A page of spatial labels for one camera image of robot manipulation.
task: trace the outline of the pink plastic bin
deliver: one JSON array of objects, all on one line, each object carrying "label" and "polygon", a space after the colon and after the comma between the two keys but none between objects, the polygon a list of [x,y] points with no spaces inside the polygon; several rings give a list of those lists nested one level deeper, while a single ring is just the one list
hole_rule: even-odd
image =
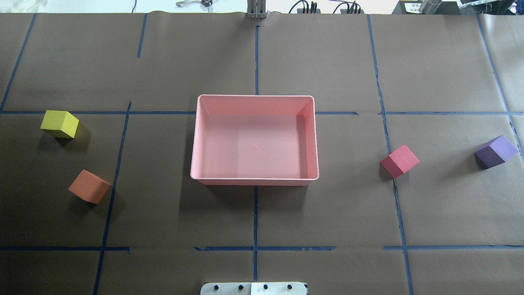
[{"label": "pink plastic bin", "polygon": [[191,177],[205,185],[308,185],[319,178],[311,96],[199,96]]}]

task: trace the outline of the black cable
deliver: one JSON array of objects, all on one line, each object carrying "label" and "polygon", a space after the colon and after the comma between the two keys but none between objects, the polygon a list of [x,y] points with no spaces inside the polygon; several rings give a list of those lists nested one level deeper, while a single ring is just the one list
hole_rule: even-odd
[{"label": "black cable", "polygon": [[213,0],[201,0],[200,4],[204,7],[211,7],[211,5],[213,5]]},{"label": "black cable", "polygon": [[349,2],[342,2],[342,3],[340,3],[340,4],[335,8],[335,10],[333,11],[332,14],[335,14],[336,10],[337,10],[341,5],[344,5],[344,4],[347,5],[347,11],[348,11],[348,10],[350,9],[350,3],[349,3]]},{"label": "black cable", "polygon": [[307,9],[304,7],[304,8],[302,9],[302,13],[306,13],[306,12],[308,12],[308,11],[309,11],[309,3],[308,3],[306,0],[299,0],[298,2],[296,2],[296,3],[291,7],[291,9],[289,10],[288,13],[291,13],[291,12],[293,11],[293,8],[294,8],[295,6],[297,6],[300,2],[302,2],[302,5],[304,5],[304,3],[305,3],[305,5],[307,5]]},{"label": "black cable", "polygon": [[338,6],[335,8],[335,10],[333,11],[332,14],[335,14],[336,13],[336,10],[343,4],[346,4],[347,5],[347,9],[346,9],[346,13],[347,14],[360,14],[362,8],[360,6],[360,4],[356,3],[356,2],[349,2],[349,1],[341,1],[341,0],[331,0],[331,1],[337,1],[337,2],[341,2],[340,4],[338,4]]}]

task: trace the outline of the cylinder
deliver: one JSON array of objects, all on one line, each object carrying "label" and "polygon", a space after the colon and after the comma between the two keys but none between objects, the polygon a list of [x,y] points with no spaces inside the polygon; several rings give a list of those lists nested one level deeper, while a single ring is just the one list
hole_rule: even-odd
[{"label": "cylinder", "polygon": [[419,11],[424,14],[433,14],[441,3],[442,0],[424,0],[420,4]]}]

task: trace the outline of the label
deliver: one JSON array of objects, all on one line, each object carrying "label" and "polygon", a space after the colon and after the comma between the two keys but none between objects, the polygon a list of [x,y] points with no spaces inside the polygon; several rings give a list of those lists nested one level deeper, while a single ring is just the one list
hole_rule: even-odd
[{"label": "label", "polygon": [[406,7],[406,12],[407,13],[418,13],[418,14],[421,14],[420,12],[420,3],[404,3],[404,6]]}]

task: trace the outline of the yellow cube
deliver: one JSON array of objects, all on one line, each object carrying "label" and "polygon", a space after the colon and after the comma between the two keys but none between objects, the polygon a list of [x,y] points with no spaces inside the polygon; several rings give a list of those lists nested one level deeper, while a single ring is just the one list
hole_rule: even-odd
[{"label": "yellow cube", "polygon": [[78,123],[68,111],[46,111],[40,129],[57,138],[74,138]]}]

